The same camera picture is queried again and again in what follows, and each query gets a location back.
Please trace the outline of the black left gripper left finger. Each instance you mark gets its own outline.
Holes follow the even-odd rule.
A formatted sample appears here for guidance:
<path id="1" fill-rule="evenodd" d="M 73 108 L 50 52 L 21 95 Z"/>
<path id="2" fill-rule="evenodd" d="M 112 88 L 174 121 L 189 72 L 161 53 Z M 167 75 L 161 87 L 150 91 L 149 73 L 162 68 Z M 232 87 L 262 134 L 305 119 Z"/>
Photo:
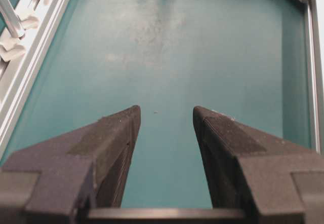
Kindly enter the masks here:
<path id="1" fill-rule="evenodd" d="M 76 223 L 119 207 L 141 125 L 134 105 L 17 150 L 1 166 L 1 223 Z"/>

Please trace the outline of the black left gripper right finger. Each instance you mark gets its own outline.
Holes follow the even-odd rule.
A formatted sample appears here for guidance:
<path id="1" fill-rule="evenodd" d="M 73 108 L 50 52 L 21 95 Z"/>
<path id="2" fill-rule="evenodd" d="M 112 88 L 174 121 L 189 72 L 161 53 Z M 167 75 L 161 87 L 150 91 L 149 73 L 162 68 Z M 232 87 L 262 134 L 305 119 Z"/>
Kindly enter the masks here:
<path id="1" fill-rule="evenodd" d="M 193 109 L 215 208 L 253 223 L 323 223 L 323 156 L 202 106 Z"/>

